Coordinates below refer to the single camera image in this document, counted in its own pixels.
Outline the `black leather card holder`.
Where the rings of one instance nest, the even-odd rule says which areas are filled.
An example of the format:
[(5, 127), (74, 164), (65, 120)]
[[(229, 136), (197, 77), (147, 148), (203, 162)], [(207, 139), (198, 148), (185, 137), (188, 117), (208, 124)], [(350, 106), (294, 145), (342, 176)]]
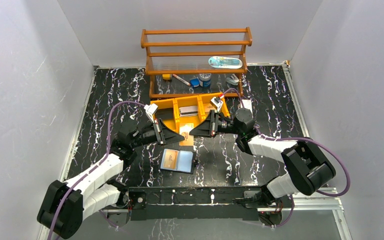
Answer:
[(178, 150), (178, 157), (177, 157), (177, 168), (175, 170), (167, 170), (161, 168), (161, 162), (163, 158), (160, 161), (159, 169), (163, 171), (171, 171), (171, 172), (178, 172), (178, 173), (185, 173), (185, 174), (192, 174), (194, 171), (194, 165), (195, 163), (195, 153), (192, 151), (187, 150)]

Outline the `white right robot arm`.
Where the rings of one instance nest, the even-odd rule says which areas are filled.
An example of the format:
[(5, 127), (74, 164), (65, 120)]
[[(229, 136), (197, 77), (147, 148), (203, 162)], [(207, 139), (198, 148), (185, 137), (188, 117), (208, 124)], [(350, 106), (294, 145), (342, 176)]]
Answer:
[(217, 134), (236, 135), (236, 145), (249, 155), (263, 156), (284, 163), (286, 173), (276, 176), (252, 197), (239, 198), (236, 203), (261, 203), (275, 207), (282, 197), (302, 193), (310, 196), (336, 176), (336, 170), (320, 147), (309, 138), (276, 140), (262, 136), (255, 127), (252, 112), (239, 108), (233, 119), (220, 111), (224, 95), (213, 97), (213, 109), (206, 119), (189, 133), (194, 137), (215, 137)]

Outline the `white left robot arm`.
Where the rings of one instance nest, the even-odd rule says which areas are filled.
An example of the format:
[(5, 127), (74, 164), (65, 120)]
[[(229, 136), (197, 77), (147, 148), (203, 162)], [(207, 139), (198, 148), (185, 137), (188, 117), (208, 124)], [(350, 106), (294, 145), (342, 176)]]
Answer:
[(127, 190), (111, 179), (132, 164), (137, 157), (136, 148), (149, 144), (164, 146), (185, 139), (154, 117), (158, 109), (154, 103), (139, 104), (148, 118), (145, 126), (137, 127), (128, 118), (117, 126), (118, 132), (112, 135), (113, 113), (125, 104), (126, 101), (119, 102), (109, 112), (103, 157), (75, 177), (65, 181), (55, 180), (48, 186), (36, 218), (49, 229), (47, 239), (52, 239), (53, 234), (69, 239), (95, 212), (109, 205), (117, 208), (127, 206), (130, 200)]

